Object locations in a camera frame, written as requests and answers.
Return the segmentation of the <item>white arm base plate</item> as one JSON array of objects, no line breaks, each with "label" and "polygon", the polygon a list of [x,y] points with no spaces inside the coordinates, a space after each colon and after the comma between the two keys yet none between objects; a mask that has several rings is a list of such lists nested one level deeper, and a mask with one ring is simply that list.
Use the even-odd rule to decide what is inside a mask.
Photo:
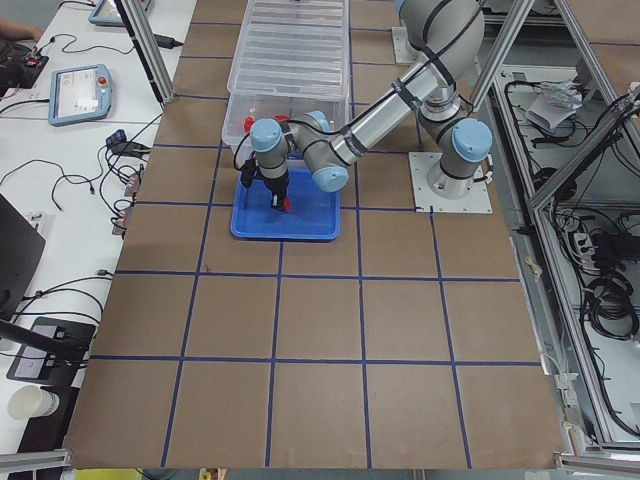
[{"label": "white arm base plate", "polygon": [[410,152],[409,165],[415,210],[423,213],[491,214],[485,172],[476,165],[474,176],[457,180],[441,169],[439,152]]}]

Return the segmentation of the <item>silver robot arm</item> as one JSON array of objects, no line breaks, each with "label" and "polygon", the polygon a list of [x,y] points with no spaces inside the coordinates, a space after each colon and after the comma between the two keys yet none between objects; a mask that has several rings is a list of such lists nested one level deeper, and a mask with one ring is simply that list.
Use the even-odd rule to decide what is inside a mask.
[{"label": "silver robot arm", "polygon": [[478,1],[399,1],[416,63],[366,110],[337,131],[324,114],[312,111],[288,120],[256,120],[248,137],[251,156],[240,166],[240,181],[260,181],[270,205],[288,211],[286,157],[301,154],[312,179],[325,192],[341,190],[349,167],[408,116],[414,116],[442,154],[427,175],[430,189],[448,199],[463,197],[493,143],[489,127],[461,111],[457,79],[471,65],[484,35]]}]

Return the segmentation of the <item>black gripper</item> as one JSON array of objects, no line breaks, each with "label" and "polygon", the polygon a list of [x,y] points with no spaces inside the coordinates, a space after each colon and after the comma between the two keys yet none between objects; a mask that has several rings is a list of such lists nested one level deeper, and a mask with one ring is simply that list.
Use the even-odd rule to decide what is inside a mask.
[{"label": "black gripper", "polygon": [[289,205],[289,199],[286,195],[289,184],[288,172],[285,172],[284,174],[275,178],[264,177],[263,182],[268,190],[272,193],[272,208],[279,208],[279,199],[282,199],[283,206]]}]

